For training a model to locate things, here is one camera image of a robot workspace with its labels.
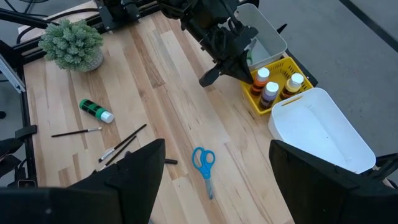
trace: purple paint bottle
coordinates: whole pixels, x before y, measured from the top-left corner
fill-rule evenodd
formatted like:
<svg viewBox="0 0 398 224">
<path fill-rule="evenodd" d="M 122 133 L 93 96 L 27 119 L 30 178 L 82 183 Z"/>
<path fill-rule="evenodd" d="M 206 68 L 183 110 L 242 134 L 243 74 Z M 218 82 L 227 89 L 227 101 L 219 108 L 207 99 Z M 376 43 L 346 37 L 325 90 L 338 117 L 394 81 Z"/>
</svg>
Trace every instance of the purple paint bottle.
<svg viewBox="0 0 398 224">
<path fill-rule="evenodd" d="M 278 96 L 279 85 L 278 83 L 269 82 L 262 91 L 259 107 L 266 110 L 272 106 L 274 100 Z"/>
</svg>

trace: scissor blade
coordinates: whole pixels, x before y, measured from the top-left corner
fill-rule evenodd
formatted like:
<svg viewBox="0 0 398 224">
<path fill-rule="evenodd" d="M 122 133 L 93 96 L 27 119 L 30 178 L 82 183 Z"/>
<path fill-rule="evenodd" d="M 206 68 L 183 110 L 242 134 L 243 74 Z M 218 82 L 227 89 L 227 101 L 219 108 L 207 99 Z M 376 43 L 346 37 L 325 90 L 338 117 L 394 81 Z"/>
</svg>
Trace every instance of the scissor blade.
<svg viewBox="0 0 398 224">
<path fill-rule="evenodd" d="M 211 184 L 210 179 L 205 179 L 205 184 L 206 184 L 206 189 L 207 189 L 207 194 L 209 195 L 209 199 L 213 199 L 213 186 Z"/>
</svg>

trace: succulent plant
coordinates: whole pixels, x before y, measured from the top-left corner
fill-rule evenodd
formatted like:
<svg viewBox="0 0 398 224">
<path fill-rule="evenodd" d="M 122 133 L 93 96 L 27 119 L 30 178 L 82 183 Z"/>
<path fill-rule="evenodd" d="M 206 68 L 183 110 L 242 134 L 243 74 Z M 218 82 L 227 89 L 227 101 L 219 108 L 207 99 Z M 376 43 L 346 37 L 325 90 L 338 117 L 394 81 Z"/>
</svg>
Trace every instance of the succulent plant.
<svg viewBox="0 0 398 224">
<path fill-rule="evenodd" d="M 49 24 L 39 47 L 47 53 L 45 59 L 54 60 L 61 69 L 87 71 L 102 44 L 102 36 L 84 20 L 62 20 L 59 25 Z"/>
</svg>

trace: scissor handle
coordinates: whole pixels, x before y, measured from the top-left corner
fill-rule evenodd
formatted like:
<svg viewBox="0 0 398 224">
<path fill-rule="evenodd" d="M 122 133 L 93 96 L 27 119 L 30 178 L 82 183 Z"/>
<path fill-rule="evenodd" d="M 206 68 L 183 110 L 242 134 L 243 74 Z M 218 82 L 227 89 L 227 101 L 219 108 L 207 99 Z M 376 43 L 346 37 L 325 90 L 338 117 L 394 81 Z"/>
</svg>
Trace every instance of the scissor handle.
<svg viewBox="0 0 398 224">
<path fill-rule="evenodd" d="M 195 163 L 195 155 L 196 155 L 197 151 L 199 151 L 199 150 L 201 151 L 201 155 L 200 155 L 201 166 L 198 166 Z M 211 154 L 213 156 L 213 160 L 211 162 L 207 161 L 207 155 L 208 154 Z M 197 147 L 197 148 L 195 148 L 195 150 L 193 150 L 193 153 L 192 153 L 192 164 L 193 164 L 193 166 L 196 169 L 198 169 L 201 172 L 201 174 L 202 174 L 204 179 L 209 179 L 211 177 L 211 172 L 210 171 L 211 171 L 211 167 L 213 166 L 215 161 L 216 161 L 216 156 L 215 156 L 213 151 L 205 150 L 202 147 Z"/>
</svg>

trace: black clamp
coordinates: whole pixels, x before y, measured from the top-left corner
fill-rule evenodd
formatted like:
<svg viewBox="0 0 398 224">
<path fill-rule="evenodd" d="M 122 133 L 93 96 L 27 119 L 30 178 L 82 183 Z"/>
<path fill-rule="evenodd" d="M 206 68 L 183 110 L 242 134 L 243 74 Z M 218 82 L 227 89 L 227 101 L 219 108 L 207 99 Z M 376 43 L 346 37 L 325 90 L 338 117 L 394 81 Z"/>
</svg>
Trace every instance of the black clamp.
<svg viewBox="0 0 398 224">
<path fill-rule="evenodd" d="M 37 133 L 37 125 L 34 124 L 21 128 L 20 130 L 17 130 L 15 132 L 15 138 L 19 140 L 24 140 L 25 138 L 28 138 L 29 136 L 36 133 Z"/>
</svg>

